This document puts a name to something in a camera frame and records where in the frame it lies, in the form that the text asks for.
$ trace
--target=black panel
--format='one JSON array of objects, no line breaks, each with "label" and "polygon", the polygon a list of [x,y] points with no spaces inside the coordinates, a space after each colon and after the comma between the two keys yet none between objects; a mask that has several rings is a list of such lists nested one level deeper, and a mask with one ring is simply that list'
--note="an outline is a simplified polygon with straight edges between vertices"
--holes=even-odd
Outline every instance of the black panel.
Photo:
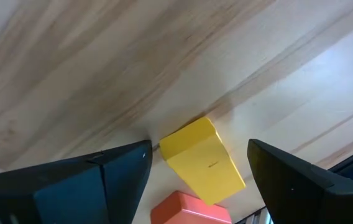
[{"label": "black panel", "polygon": [[151,142],[141,141],[2,173],[0,222],[130,224],[151,163]]},{"label": "black panel", "polygon": [[275,224],[353,223],[353,180],[256,139],[247,155]]}]

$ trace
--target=light wood surface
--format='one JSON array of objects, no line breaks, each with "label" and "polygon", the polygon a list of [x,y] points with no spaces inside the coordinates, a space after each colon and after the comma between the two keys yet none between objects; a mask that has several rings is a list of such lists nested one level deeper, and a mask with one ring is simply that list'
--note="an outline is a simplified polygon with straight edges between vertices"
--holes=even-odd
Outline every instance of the light wood surface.
[{"label": "light wood surface", "polygon": [[[158,140],[208,116],[247,188],[259,138],[321,167],[353,154],[352,0],[3,0],[0,171]],[[191,190],[155,152],[135,223]]]}]

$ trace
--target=yellow foam block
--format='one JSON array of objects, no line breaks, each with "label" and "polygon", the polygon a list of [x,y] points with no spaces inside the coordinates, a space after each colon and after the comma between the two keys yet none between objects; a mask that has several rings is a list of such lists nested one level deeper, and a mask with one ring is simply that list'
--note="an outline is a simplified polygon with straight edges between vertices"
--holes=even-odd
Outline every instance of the yellow foam block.
[{"label": "yellow foam block", "polygon": [[239,171],[208,118],[160,140],[167,164],[207,205],[245,188]]}]

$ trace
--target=coral block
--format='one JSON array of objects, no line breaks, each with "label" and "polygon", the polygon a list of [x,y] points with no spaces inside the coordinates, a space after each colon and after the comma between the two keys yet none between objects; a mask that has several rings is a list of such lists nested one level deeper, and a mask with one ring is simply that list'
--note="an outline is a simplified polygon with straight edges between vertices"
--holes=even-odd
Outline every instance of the coral block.
[{"label": "coral block", "polygon": [[167,164],[207,205],[244,189],[244,182],[208,118],[160,140]]},{"label": "coral block", "polygon": [[174,192],[150,214],[152,224],[226,224],[232,223],[227,210],[206,205],[190,195]]}]

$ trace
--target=dark blue surface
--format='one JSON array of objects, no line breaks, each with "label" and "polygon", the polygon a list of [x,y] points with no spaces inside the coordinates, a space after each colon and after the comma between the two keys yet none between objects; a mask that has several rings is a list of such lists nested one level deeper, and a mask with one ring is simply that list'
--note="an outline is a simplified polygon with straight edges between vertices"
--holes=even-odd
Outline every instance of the dark blue surface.
[{"label": "dark blue surface", "polygon": [[0,222],[130,224],[152,165],[141,141],[0,174]]}]

